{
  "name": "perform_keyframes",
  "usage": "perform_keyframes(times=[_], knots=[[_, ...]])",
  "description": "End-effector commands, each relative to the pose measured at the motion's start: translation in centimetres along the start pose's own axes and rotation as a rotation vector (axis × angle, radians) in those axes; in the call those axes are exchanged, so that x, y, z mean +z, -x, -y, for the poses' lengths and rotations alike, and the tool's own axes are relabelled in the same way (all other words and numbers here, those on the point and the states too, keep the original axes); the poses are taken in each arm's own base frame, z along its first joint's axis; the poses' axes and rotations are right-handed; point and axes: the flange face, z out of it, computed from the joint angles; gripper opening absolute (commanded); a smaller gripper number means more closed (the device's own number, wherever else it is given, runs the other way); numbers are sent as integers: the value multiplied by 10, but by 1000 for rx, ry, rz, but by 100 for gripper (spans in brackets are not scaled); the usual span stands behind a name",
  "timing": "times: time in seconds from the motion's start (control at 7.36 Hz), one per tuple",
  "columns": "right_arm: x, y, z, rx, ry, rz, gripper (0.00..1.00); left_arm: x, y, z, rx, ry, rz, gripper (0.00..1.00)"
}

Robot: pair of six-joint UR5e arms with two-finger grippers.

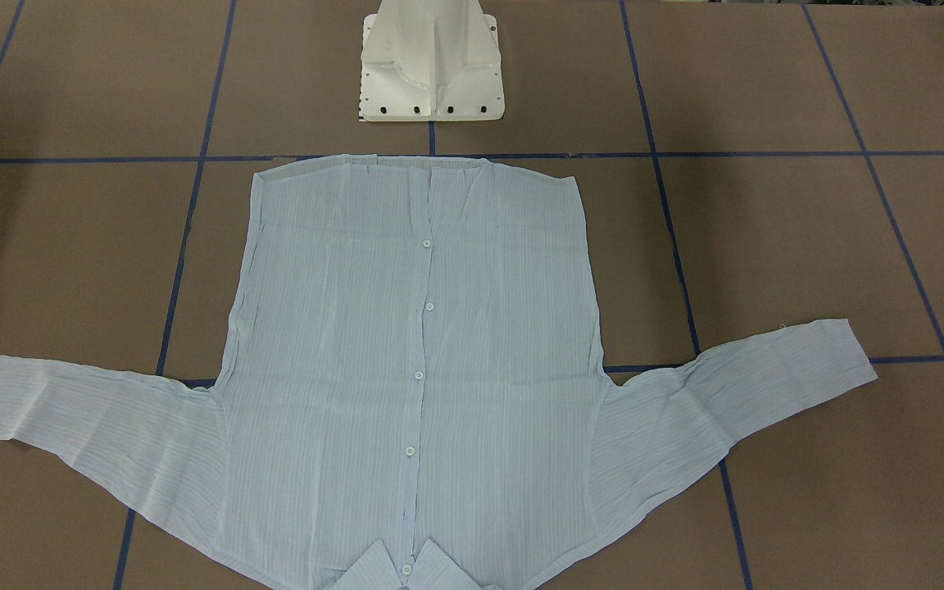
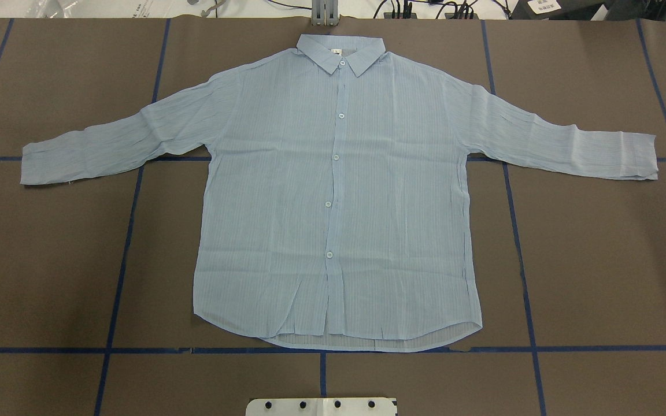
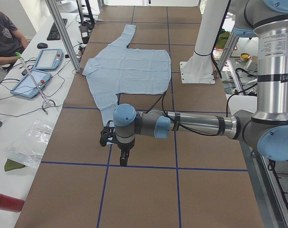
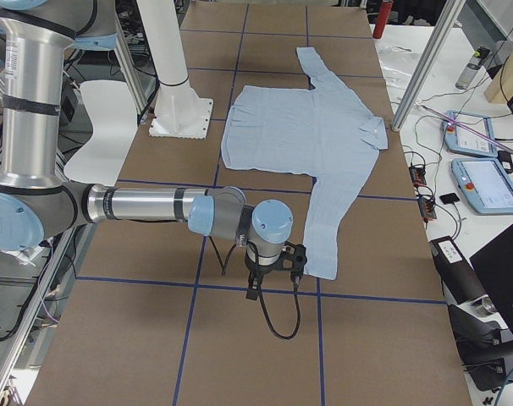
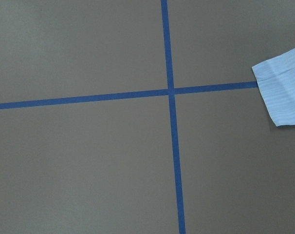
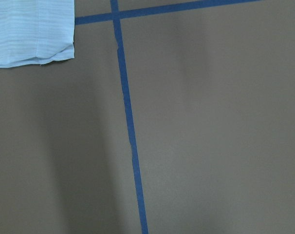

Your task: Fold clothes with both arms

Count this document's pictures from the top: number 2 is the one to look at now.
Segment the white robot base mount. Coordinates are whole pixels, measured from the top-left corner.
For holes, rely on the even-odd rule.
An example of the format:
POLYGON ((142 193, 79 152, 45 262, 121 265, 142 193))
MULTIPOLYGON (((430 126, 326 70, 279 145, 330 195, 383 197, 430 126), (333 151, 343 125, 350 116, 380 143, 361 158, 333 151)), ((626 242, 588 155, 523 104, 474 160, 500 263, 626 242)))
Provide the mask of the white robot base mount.
POLYGON ((253 399, 246 415, 397 415, 395 398, 267 398, 253 399))

